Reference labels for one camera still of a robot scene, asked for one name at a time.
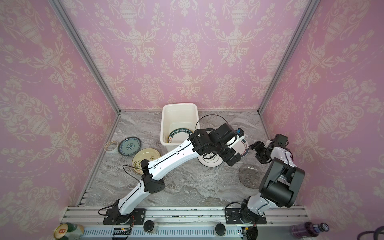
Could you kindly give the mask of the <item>teal patterned small plate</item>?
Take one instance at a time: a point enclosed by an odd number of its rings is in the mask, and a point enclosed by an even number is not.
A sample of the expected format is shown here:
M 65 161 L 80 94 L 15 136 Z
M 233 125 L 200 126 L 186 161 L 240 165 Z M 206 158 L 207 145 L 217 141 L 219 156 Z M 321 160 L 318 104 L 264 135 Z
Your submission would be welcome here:
M 141 140 L 137 137 L 128 137 L 122 140 L 118 146 L 118 152 L 122 156 L 131 156 L 141 149 Z

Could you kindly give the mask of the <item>right black knob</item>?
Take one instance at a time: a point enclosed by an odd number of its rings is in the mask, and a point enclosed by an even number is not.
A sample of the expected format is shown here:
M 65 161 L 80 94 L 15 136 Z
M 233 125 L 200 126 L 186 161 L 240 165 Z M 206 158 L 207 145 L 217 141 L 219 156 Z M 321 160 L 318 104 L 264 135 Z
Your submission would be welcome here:
M 215 231 L 215 235 L 217 236 L 225 236 L 226 235 L 226 227 L 224 224 L 222 223 L 218 223 L 215 225 L 215 228 L 214 228 L 214 231 Z

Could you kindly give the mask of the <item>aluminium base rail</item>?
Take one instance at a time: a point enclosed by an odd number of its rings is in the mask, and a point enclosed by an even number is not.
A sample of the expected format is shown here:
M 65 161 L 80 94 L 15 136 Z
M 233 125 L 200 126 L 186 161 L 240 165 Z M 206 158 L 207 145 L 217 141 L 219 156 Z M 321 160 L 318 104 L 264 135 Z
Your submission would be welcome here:
M 291 240 L 291 226 L 309 221 L 304 207 L 268 210 L 257 224 L 243 223 L 235 206 L 142 207 L 123 225 L 104 225 L 99 213 L 106 212 L 98 207 L 69 207 L 61 222 L 82 225 L 84 240 L 245 240 L 251 227 L 257 228 L 260 240 Z M 152 233 L 143 229 L 148 220 L 156 225 Z M 215 235 L 218 223 L 225 225 L 225 236 Z

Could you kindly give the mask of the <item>white plastic bin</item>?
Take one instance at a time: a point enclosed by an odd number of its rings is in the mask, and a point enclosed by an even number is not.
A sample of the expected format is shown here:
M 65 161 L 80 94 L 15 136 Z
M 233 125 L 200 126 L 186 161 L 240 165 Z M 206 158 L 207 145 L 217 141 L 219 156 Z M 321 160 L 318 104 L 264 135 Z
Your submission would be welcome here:
M 171 151 L 180 144 L 169 144 L 169 134 L 178 128 L 186 128 L 194 132 L 200 124 L 198 108 L 192 103 L 170 104 L 163 107 L 161 121 L 161 144 Z

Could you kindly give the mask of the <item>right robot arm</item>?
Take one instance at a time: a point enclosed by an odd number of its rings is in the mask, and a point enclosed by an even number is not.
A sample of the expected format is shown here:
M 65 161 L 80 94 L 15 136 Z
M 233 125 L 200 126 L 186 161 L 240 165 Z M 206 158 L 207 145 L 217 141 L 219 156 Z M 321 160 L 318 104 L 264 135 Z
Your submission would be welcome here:
M 256 159 L 261 164 L 269 164 L 269 168 L 260 183 L 259 192 L 241 204 L 239 215 L 243 223 L 255 224 L 267 210 L 294 205 L 305 171 L 294 164 L 288 144 L 288 137 L 275 135 L 266 143 L 257 141 L 249 146 L 256 151 Z

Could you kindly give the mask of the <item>white plate black pattern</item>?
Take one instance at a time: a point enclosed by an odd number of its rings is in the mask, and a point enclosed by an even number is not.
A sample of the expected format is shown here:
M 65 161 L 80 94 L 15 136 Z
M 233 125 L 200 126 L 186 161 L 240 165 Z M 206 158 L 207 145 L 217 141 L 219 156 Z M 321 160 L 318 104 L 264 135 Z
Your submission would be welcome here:
M 215 168 L 223 163 L 222 158 L 214 153 L 207 154 L 205 156 L 198 157 L 199 162 L 209 168 Z

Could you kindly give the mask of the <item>black knob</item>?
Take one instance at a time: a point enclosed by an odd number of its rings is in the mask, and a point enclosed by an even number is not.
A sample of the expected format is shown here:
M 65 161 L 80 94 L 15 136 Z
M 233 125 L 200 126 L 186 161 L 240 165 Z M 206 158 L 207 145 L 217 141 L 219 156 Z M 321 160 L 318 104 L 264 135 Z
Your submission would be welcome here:
M 155 222 L 153 222 L 152 220 L 148 220 L 144 223 L 143 229 L 147 233 L 152 233 L 155 230 L 155 226 Z
M 224 224 L 222 223 L 218 223 L 215 225 L 215 228 L 214 228 L 214 231 L 215 231 L 215 235 L 217 236 L 225 236 L 226 235 L 226 227 Z

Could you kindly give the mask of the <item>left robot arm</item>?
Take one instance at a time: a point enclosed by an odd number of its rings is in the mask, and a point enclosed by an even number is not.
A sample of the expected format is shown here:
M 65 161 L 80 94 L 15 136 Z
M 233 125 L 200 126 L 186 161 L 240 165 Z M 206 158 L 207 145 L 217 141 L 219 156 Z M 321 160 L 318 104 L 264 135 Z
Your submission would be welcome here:
M 235 130 L 225 122 L 217 129 L 196 129 L 183 143 L 164 156 L 154 161 L 141 161 L 143 175 L 138 184 L 125 197 L 102 208 L 107 210 L 105 214 L 99 213 L 104 217 L 103 224 L 123 225 L 134 219 L 136 206 L 149 195 L 165 188 L 164 176 L 194 158 L 214 154 L 228 166 L 233 166 L 241 160 L 241 154 L 234 149 L 234 145 L 244 137 L 245 133 L 241 128 Z

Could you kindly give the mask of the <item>green can bottle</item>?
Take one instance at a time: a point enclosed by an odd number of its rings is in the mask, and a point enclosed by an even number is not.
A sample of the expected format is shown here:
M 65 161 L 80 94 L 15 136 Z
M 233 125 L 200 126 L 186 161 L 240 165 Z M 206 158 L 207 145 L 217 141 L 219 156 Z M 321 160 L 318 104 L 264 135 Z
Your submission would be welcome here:
M 85 232 L 82 225 L 63 223 L 54 231 L 55 240 L 79 240 Z

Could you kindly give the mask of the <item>clear glass plate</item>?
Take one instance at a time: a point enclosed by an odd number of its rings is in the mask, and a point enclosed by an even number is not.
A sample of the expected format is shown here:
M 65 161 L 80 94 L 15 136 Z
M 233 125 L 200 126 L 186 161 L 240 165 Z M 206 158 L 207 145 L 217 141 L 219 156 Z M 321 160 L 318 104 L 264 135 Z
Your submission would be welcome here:
M 250 189 L 258 190 L 264 173 L 256 165 L 243 164 L 239 168 L 240 183 Z

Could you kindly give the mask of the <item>cream plate bamboo pattern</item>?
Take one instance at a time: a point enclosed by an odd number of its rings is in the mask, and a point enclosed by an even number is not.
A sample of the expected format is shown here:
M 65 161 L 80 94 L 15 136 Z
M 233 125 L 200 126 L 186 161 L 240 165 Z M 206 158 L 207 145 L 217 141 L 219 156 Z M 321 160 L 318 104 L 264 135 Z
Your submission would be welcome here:
M 132 166 L 134 167 L 134 171 L 137 174 L 142 175 L 143 171 L 142 171 L 141 161 L 142 160 L 154 161 L 160 157 L 161 157 L 161 154 L 156 149 L 146 148 L 146 149 L 140 150 L 132 160 Z

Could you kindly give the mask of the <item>left black knob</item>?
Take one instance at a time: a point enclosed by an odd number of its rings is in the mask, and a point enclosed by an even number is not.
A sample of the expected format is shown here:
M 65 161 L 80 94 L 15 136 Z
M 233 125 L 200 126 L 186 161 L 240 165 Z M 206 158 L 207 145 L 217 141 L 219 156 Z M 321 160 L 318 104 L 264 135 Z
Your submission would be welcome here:
M 155 226 L 155 222 L 153 222 L 152 220 L 148 220 L 144 223 L 143 229 L 147 233 L 152 233 L 155 230 Z

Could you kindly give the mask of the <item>purple water bottle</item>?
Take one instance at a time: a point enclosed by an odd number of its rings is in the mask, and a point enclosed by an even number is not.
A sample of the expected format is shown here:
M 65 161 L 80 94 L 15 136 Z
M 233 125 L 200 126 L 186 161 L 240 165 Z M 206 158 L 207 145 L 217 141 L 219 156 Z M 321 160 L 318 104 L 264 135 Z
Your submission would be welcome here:
M 326 223 L 314 224 L 305 222 L 291 226 L 291 234 L 297 239 L 315 238 L 322 232 L 328 232 L 330 227 Z

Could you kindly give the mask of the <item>small green rim plate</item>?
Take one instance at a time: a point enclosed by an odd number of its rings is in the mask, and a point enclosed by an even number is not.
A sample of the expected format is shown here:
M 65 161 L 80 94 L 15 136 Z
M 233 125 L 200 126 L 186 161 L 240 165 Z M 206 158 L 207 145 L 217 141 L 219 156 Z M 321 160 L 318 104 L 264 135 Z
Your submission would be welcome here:
M 245 157 L 249 153 L 249 144 L 245 139 L 239 140 L 236 144 L 234 144 L 233 149 L 241 155 L 241 157 Z

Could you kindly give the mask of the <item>green rim white plate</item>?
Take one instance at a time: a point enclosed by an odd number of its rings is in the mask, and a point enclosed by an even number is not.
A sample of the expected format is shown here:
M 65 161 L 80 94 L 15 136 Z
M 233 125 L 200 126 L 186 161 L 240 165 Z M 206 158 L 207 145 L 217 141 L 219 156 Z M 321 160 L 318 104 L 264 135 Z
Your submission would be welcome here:
M 189 135 L 193 132 L 186 128 L 178 128 L 173 130 L 168 136 L 169 144 L 181 144 L 183 141 L 188 139 Z

